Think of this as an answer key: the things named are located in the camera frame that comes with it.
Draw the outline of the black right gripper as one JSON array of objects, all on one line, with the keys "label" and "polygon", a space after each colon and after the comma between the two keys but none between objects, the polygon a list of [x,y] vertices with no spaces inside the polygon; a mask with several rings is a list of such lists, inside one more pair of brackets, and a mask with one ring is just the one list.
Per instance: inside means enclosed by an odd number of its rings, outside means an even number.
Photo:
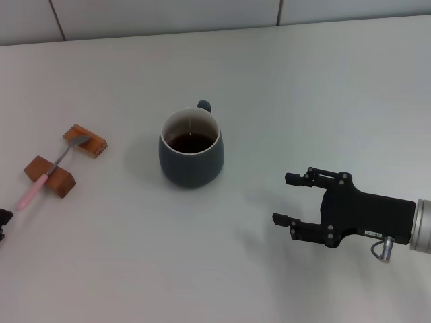
[{"label": "black right gripper", "polygon": [[383,239],[390,236],[406,245],[416,210],[413,201],[365,193],[358,190],[352,175],[309,167],[305,175],[287,173],[287,185],[325,189],[321,203],[321,225],[274,213],[275,225],[286,227],[293,240],[339,246],[350,235]]}]

